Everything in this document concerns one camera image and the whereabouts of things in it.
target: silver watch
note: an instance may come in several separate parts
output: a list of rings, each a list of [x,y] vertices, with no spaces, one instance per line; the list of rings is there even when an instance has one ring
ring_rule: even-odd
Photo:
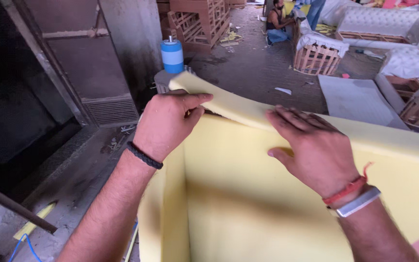
[[[334,210],[330,206],[326,208],[335,217],[348,217],[373,202],[379,195],[381,195],[381,191],[377,187],[371,186],[368,191],[339,209]]]

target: wristband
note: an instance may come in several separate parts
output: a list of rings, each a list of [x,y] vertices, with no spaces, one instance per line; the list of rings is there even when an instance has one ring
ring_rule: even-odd
[[[337,200],[343,198],[344,196],[357,191],[358,189],[360,189],[362,186],[364,186],[366,184],[366,182],[368,182],[368,176],[366,175],[366,169],[372,165],[373,162],[368,162],[368,164],[366,164],[363,168],[363,176],[360,176],[359,178],[357,178],[355,181],[350,182],[344,190],[340,191],[337,194],[332,195],[331,197],[328,198],[323,198],[323,202],[326,205],[330,205],[334,202],[336,202]]]
[[[145,164],[149,165],[150,167],[161,169],[163,164],[157,161],[154,161],[149,156],[145,155],[142,151],[132,144],[131,141],[127,142],[127,149],[129,149],[137,158],[140,158],[141,161],[145,162]]]
[[[376,198],[381,195],[381,191],[377,187],[370,186],[369,190],[361,194],[358,198],[347,203],[345,206],[338,208],[336,210],[327,206],[326,208],[333,216],[338,217],[348,217],[353,213],[359,211],[360,209],[367,206],[369,203],[373,202]]]

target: red thread bracelet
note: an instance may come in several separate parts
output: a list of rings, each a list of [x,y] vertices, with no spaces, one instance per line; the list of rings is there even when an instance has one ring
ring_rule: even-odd
[[[368,162],[368,164],[366,164],[363,168],[363,176],[360,176],[359,178],[357,178],[355,181],[350,182],[344,190],[340,191],[337,194],[334,194],[331,197],[328,198],[323,198],[323,202],[326,205],[330,205],[334,202],[336,202],[337,200],[345,197],[346,195],[357,191],[358,189],[360,189],[362,186],[364,186],[364,184],[366,184],[366,182],[368,182],[368,176],[366,175],[366,169],[370,166],[374,164],[373,162]]]

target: black bracelet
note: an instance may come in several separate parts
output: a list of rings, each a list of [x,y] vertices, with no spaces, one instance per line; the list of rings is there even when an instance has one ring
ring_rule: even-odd
[[[150,167],[156,169],[162,168],[162,163],[154,161],[149,156],[145,155],[142,151],[136,148],[131,141],[127,142],[127,149],[129,149],[137,158],[140,158],[141,161],[145,162],[145,164],[149,165]]]

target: blue cable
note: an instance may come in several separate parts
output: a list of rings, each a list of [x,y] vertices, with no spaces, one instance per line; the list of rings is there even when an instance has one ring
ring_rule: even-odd
[[[23,235],[22,235],[22,237],[19,239],[19,242],[17,242],[17,246],[15,246],[14,252],[12,253],[11,258],[9,259],[9,262],[11,262],[11,261],[12,261],[12,259],[14,258],[15,252],[17,251],[17,248],[19,247],[20,242],[22,242],[22,239],[24,238],[24,236],[26,236],[26,237],[27,237],[27,243],[28,243],[28,246],[30,247],[30,250],[32,251],[33,256],[35,256],[35,258],[38,260],[38,262],[43,262],[43,261],[41,261],[41,259],[40,259],[40,258],[39,258],[36,254],[35,254],[35,250],[33,250],[32,243],[30,243],[30,239],[28,238],[28,235],[27,235],[27,234],[23,234]]]

